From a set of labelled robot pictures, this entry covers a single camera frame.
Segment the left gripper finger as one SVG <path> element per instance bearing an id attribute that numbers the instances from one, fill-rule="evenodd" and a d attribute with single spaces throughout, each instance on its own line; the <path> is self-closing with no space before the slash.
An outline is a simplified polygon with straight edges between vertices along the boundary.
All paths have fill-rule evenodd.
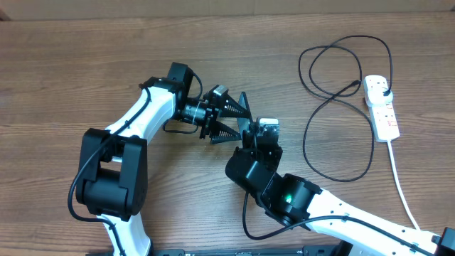
<path id="1" fill-rule="evenodd" d="M 211 144 L 241 140 L 239 132 L 236 132 L 234 129 L 219 121 L 215 121 L 215 123 L 210 126 L 209 137 Z"/>
<path id="2" fill-rule="evenodd" d="M 246 117 L 246 109 L 241 107 L 229 94 L 218 100 L 219 117 Z"/>

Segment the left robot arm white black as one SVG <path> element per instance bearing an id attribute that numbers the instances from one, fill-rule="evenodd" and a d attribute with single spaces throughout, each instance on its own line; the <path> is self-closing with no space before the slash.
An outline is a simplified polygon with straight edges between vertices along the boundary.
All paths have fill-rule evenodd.
<path id="1" fill-rule="evenodd" d="M 90 128 L 82 137 L 68 210 L 76 220 L 103 224 L 113 245 L 111 255 L 152 254 L 140 211 L 148 190 L 147 149 L 159 128 L 173 119 L 196 126 L 211 144 L 241 138 L 219 119 L 250 118 L 248 107 L 222 85 L 191 97 L 197 78 L 188 65 L 172 63 L 167 76 L 139 84 L 141 95 L 123 117 L 106 129 Z"/>

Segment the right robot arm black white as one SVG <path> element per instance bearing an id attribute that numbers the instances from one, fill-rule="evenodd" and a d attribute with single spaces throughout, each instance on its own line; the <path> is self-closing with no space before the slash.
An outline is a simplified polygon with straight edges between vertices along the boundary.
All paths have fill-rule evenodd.
<path id="1" fill-rule="evenodd" d="M 453 255 L 454 229 L 441 235 L 406 228 L 356 208 L 330 191 L 292 174 L 280 176 L 277 167 L 282 156 L 278 145 L 279 124 L 243 120 L 238 123 L 242 147 L 236 148 L 225 173 L 253 197 L 266 215 L 282 228 L 265 240 L 287 230 L 302 227 L 329 235 L 373 255 Z"/>

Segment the Galaxy smartphone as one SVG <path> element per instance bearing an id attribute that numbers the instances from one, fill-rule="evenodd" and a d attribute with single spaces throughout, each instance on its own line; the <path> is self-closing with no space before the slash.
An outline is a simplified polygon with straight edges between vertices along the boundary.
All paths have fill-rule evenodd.
<path id="1" fill-rule="evenodd" d="M 241 140 L 245 139 L 245 133 L 249 132 L 250 125 L 252 122 L 252 114 L 250 110 L 250 106 L 248 103 L 246 92 L 241 92 L 240 98 L 238 101 L 239 105 L 246 109 L 246 117 L 239 117 L 237 118 L 237 125 L 239 128 L 239 133 L 241 136 Z"/>

